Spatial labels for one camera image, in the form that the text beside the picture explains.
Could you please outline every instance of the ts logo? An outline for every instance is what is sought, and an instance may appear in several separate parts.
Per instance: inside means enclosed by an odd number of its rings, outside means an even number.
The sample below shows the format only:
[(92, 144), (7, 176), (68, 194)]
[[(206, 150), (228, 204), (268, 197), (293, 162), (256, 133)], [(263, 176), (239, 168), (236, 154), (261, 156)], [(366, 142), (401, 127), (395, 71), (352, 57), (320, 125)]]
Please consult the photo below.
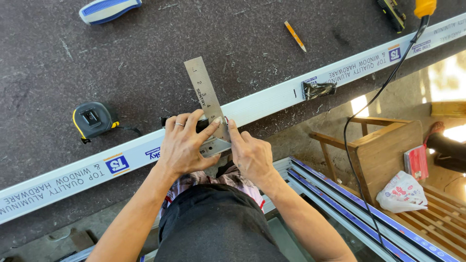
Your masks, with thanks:
[(393, 62), (393, 61), (401, 58), (400, 48), (395, 48), (395, 49), (389, 51), (388, 54), (390, 56), (390, 62)]
[(112, 174), (118, 171), (121, 171), (125, 168), (128, 168), (130, 166), (128, 162), (126, 161), (126, 159), (124, 158), (124, 156), (120, 156), (118, 158), (107, 161), (105, 162), (105, 164), (107, 165), (107, 167), (110, 170), (110, 173)]

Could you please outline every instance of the dark work surface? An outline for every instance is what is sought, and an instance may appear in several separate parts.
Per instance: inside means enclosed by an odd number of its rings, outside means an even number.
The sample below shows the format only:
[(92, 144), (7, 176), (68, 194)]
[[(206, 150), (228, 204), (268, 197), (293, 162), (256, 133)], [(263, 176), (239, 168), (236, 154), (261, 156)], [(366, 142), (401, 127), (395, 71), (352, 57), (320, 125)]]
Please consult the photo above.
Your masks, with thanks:
[[(413, 32), (419, 23), (413, 1), (400, 4), (408, 25), (396, 34), (374, 0), (181, 0), (144, 2), (90, 27), (78, 15), (87, 3), (11, 1), (1, 11), (0, 189), (137, 137), (115, 130), (83, 145), (71, 120), (80, 103), (108, 102), (121, 124), (138, 124), (144, 133), (161, 128), (159, 117), (200, 108), (183, 65), (189, 59), (203, 56), (219, 102), (226, 104)], [(445, 0), (431, 24), (464, 12), (461, 0)], [(285, 29), (285, 20), (307, 54)], [(464, 37), (454, 40), (409, 59), (400, 74), (465, 48)], [(387, 76), (382, 70), (375, 80), (364, 77), (333, 97), (298, 104), (243, 129), (266, 138), (380, 87)], [(149, 169), (0, 225), (0, 252), (132, 196)]]

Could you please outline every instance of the yellow pencil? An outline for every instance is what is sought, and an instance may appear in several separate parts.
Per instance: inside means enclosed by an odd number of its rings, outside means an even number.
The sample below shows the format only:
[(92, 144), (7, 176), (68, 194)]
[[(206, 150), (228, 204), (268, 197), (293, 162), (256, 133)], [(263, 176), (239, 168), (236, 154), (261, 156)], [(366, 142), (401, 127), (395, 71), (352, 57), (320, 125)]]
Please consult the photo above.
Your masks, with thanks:
[(296, 35), (295, 31), (291, 28), (291, 25), (288, 23), (288, 21), (285, 21), (285, 26), (287, 26), (288, 31), (290, 31), (291, 35), (295, 38), (296, 42), (298, 42), (299, 46), (301, 49), (307, 53), (306, 48), (302, 44), (301, 40), (299, 39), (298, 35)]

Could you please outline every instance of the black cable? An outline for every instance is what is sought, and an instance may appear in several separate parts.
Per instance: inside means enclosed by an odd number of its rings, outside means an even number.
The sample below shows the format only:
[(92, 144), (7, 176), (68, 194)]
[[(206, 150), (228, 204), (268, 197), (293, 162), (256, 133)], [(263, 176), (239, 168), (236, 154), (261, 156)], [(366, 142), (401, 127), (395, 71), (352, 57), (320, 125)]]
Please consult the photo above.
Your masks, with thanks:
[(453, 179), (452, 181), (450, 181), (450, 183), (446, 184), (446, 186), (443, 188), (443, 192), (445, 192), (445, 188), (446, 188), (449, 184), (451, 184), (451, 183), (453, 183), (453, 181), (455, 181), (455, 180), (457, 180), (457, 179), (460, 179), (460, 178), (463, 178), (463, 177), (464, 177), (464, 176), (460, 176), (460, 177), (457, 177), (457, 178)]
[(345, 124), (345, 128), (343, 130), (343, 138), (344, 138), (344, 142), (345, 142), (345, 150), (346, 150), (346, 154), (348, 155), (348, 160), (349, 160), (349, 165), (351, 166), (351, 170), (353, 171), (353, 175), (356, 177), (356, 182), (357, 182), (357, 186), (359, 187), (359, 192), (361, 194), (361, 198), (363, 199), (364, 201), (364, 204), (366, 205), (366, 208), (367, 208), (367, 211), (369, 212), (369, 215), (370, 217), (372, 218), (372, 221), (374, 222), (374, 226), (376, 228), (376, 231), (377, 231), (377, 234), (378, 234), (378, 237), (379, 237), (379, 240), (380, 240), (380, 244), (382, 245), (382, 247), (388, 252), (388, 254), (391, 255), (391, 257), (395, 260), (395, 261), (399, 261), (399, 259), (391, 252), (388, 250), (388, 248), (384, 245), (384, 242), (382, 241), (382, 234), (380, 234), (380, 230), (377, 226), (377, 223), (376, 223), (376, 220), (374, 218), (374, 214), (370, 211), (369, 209), (369, 204), (367, 203), (366, 201), (366, 198), (364, 197), (364, 194), (363, 194), (363, 191), (361, 189), (361, 182), (359, 181), (359, 178), (357, 177), (356, 175), (356, 172), (354, 170), (354, 167), (353, 167), (353, 163), (351, 162), (351, 157), (350, 157), (350, 152), (348, 150), (348, 143), (346, 141), (346, 129), (348, 128), (348, 124), (351, 122), (351, 120), (359, 113), (361, 113), (364, 109), (366, 109), (368, 106), (370, 106), (370, 104), (372, 104), (376, 99), (377, 97), (380, 95), (380, 93), (382, 93), (382, 91), (387, 87), (387, 85), (390, 83), (391, 79), (393, 78), (393, 76), (396, 74), (396, 72), (398, 71), (398, 69), (400, 68), (401, 64), (403, 63), (403, 61), (405, 60), (406, 56), (408, 55), (409, 53), (409, 50), (411, 50), (411, 47), (414, 45), (414, 43), (416, 43), (416, 41), (419, 39), (419, 37), (421, 37), (422, 33), (424, 32), (425, 28), (427, 27), (427, 25), (429, 24), (429, 17), (428, 15), (426, 16), (423, 16), (421, 18), (421, 24), (419, 26), (419, 29), (416, 33), (416, 35), (414, 35), (414, 38), (410, 41), (410, 44), (408, 46), (408, 49), (406, 50), (406, 52), (404, 53), (403, 57), (401, 58), (400, 62), (397, 64), (397, 66), (395, 67), (395, 69), (393, 70), (393, 72), (391, 73), (391, 75), (388, 77), (387, 81), (384, 83), (384, 85), (382, 86), (382, 88), (379, 90), (379, 92), (377, 92), (377, 94), (374, 96), (374, 98), (372, 98), (372, 100), (369, 101), (369, 103), (367, 103), (366, 106), (364, 106), (358, 113), (354, 114), (352, 117), (348, 118), (348, 121), (346, 121), (346, 124)]

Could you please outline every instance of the foot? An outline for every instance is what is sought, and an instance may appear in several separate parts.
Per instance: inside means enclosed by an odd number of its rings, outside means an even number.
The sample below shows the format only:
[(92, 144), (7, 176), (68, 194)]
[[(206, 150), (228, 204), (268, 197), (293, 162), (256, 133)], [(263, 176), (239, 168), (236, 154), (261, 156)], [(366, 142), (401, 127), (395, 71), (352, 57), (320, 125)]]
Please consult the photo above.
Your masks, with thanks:
[(427, 143), (429, 136), (433, 133), (443, 133), (445, 130), (445, 124), (441, 121), (435, 122), (431, 125), (431, 129), (429, 130), (429, 134), (425, 137), (424, 144)]

